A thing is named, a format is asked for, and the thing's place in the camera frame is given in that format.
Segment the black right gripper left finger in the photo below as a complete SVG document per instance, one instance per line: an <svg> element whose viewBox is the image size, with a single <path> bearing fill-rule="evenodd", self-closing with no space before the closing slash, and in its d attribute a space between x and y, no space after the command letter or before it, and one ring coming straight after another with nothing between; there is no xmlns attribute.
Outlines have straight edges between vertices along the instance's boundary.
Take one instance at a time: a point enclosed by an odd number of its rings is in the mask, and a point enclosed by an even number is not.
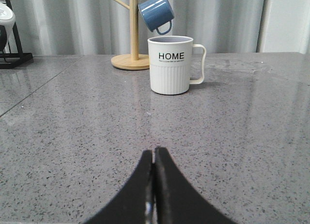
<svg viewBox="0 0 310 224"><path fill-rule="evenodd" d="M109 203L87 224L151 224L154 213L153 155L145 150L134 172Z"/></svg>

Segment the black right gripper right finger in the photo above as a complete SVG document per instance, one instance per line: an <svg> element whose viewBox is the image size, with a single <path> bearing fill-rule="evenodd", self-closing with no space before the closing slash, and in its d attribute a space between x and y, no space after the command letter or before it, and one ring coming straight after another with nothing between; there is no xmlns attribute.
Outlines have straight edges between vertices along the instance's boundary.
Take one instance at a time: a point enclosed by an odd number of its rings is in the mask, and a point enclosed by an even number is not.
<svg viewBox="0 0 310 224"><path fill-rule="evenodd" d="M159 224L233 224L187 181L168 150L155 149L156 208Z"/></svg>

